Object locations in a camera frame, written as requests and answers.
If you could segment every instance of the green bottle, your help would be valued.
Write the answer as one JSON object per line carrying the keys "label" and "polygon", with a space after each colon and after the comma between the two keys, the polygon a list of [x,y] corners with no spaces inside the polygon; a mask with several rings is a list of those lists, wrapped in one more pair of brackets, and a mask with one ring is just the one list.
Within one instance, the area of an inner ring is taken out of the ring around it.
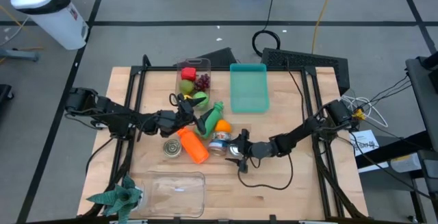
{"label": "green bottle", "polygon": [[196,128],[194,132],[196,132],[196,134],[198,134],[201,138],[204,139],[208,138],[208,136],[210,136],[211,131],[214,130],[216,123],[220,119],[222,119],[222,110],[224,110],[223,102],[219,101],[217,103],[214,103],[214,107],[209,111],[210,115],[205,121],[205,134],[201,135],[201,133],[198,131],[198,128]]}

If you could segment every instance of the gray floor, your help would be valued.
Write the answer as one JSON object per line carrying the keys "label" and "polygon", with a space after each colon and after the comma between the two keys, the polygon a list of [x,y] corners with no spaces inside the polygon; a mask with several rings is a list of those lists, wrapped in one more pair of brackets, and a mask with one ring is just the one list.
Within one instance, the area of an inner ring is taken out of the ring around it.
{"label": "gray floor", "polygon": [[[414,0],[424,21],[438,21],[436,0]],[[264,21],[270,0],[102,0],[96,21]],[[94,0],[73,0],[88,20]],[[273,21],[315,21],[324,0],[274,0]],[[9,0],[0,5],[18,20]],[[324,21],[408,21],[415,18],[406,0],[330,0]],[[0,21],[10,19],[0,12]],[[39,27],[27,27],[40,42],[21,32],[5,48],[43,46],[38,63],[6,60],[0,83],[10,84],[15,99],[3,109],[0,123],[0,218],[15,222],[40,157],[76,51],[67,51]],[[0,26],[0,41],[16,26]],[[230,47],[240,62],[259,62],[250,45],[261,26],[94,26],[82,57],[75,86],[107,88],[113,66],[139,64],[146,53],[155,66]],[[310,53],[313,26],[269,26],[281,37],[282,49]],[[427,27],[438,42],[438,27]],[[274,47],[261,36],[258,45]],[[357,96],[372,97],[404,76],[404,61],[430,55],[418,26],[322,26],[315,53],[348,58],[350,82]],[[378,109],[398,136],[422,131],[415,97],[408,89],[381,101]],[[371,128],[366,124],[362,129]],[[383,133],[374,130],[375,134]],[[29,221],[74,217],[84,181],[86,160],[95,132],[62,120]],[[413,214],[408,192],[391,190],[385,176],[362,175],[370,215],[380,220],[406,221]],[[424,190],[424,183],[419,182]],[[436,223],[430,206],[428,222]]]}

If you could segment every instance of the metal stand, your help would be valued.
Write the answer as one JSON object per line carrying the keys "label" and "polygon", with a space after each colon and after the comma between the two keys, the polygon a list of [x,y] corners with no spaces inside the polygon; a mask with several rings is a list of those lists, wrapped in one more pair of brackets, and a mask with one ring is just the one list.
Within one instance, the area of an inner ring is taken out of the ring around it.
{"label": "metal stand", "polygon": [[19,50],[0,49],[0,58],[31,60],[33,62],[37,62],[40,59],[40,53],[19,51]]}

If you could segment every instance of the clear plastic container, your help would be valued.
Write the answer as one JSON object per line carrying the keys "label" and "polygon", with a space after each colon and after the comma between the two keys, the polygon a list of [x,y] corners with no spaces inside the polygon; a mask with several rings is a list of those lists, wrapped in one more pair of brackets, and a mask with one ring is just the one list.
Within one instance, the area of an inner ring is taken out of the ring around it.
{"label": "clear plastic container", "polygon": [[201,172],[148,171],[142,180],[141,216],[200,217],[205,204],[205,177]]}
{"label": "clear plastic container", "polygon": [[[196,80],[195,82],[201,77],[201,75],[207,74],[207,76],[210,79],[210,87],[205,89],[203,92],[207,95],[207,98],[210,100],[210,88],[211,88],[211,63],[208,59],[186,59],[182,62],[177,63],[177,85],[175,86],[175,94],[181,93],[181,73],[185,67],[192,67],[196,69]],[[199,92],[198,90],[194,89],[190,93],[183,93],[185,95],[189,95],[191,98],[195,97],[195,94]],[[209,101],[205,105],[201,104],[199,106],[195,107],[195,110],[206,110],[208,109]]]}

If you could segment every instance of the orange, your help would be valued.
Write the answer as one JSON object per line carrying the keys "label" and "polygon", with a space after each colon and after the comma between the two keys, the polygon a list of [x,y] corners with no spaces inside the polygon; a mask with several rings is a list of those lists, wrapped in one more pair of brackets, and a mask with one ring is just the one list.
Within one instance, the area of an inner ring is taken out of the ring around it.
{"label": "orange", "polygon": [[214,128],[215,132],[228,132],[231,133],[231,125],[225,120],[219,120]]}

